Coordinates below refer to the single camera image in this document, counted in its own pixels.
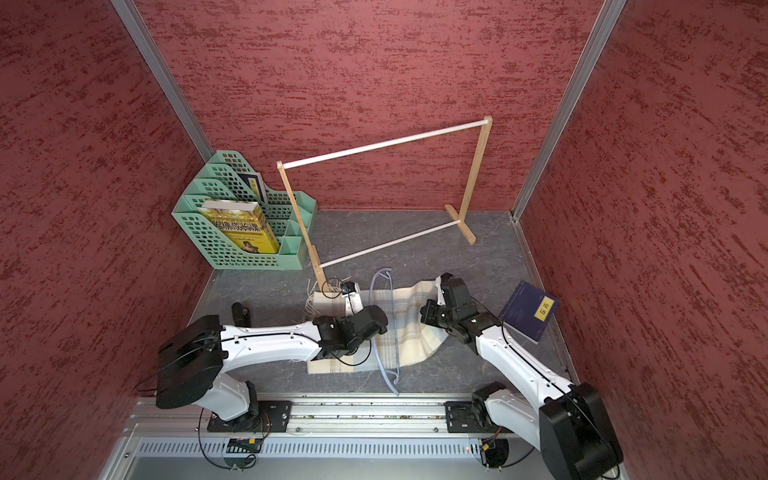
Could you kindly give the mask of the plaid blue beige scarf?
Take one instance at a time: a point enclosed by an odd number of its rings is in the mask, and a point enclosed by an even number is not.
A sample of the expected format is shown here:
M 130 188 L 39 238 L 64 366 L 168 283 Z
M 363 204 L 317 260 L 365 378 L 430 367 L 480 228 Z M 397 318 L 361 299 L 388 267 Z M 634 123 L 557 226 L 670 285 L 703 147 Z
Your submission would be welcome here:
M 358 350 L 307 363 L 311 375 L 353 373 L 380 369 L 395 371 L 430 358 L 448 334 L 421 321 L 421 309 L 438 299 L 434 280 L 391 289 L 379 282 L 374 290 L 356 293 L 315 291 L 305 302 L 304 319 L 355 316 L 350 327 L 360 342 Z

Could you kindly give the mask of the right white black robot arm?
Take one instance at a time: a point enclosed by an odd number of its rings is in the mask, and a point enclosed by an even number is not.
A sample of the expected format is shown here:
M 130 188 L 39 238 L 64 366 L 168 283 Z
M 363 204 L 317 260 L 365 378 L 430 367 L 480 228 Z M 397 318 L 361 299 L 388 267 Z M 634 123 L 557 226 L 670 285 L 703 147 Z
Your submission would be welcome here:
M 499 382 L 487 385 L 473 398 L 480 417 L 538 450 L 555 479 L 619 479 L 624 455 L 599 392 L 526 351 L 501 319 L 478 306 L 461 278 L 444 273 L 435 283 L 437 298 L 420 309 L 421 322 L 468 346 L 523 395 Z

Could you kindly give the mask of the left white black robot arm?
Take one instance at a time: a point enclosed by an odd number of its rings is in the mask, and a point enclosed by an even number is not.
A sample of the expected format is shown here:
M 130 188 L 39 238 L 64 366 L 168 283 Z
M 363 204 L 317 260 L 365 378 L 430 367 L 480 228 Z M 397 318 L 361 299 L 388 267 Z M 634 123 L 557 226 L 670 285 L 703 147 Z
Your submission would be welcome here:
M 260 416 L 256 388 L 234 379 L 232 371 L 281 361 L 339 360 L 387 327 L 377 306 L 284 327 L 224 325 L 216 315 L 204 316 L 159 348 L 155 405 L 163 410 L 196 405 L 226 424 L 254 422 Z

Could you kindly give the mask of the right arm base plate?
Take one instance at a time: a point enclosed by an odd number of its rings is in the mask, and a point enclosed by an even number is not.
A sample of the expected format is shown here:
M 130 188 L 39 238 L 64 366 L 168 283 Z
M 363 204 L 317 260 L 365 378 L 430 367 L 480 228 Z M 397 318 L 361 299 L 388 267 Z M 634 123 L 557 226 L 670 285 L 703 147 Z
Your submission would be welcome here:
M 495 424 L 482 402 L 447 401 L 444 403 L 445 419 L 449 433 L 483 434 L 492 436 L 497 431 L 510 433 Z

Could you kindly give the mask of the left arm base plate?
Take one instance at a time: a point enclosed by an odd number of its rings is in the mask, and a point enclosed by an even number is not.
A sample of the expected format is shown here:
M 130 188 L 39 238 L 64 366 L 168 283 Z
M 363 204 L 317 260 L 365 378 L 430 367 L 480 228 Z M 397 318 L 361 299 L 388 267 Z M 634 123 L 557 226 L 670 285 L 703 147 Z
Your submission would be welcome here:
M 288 400 L 259 401 L 257 414 L 246 413 L 229 421 L 212 414 L 206 429 L 211 433 L 285 433 L 292 407 Z

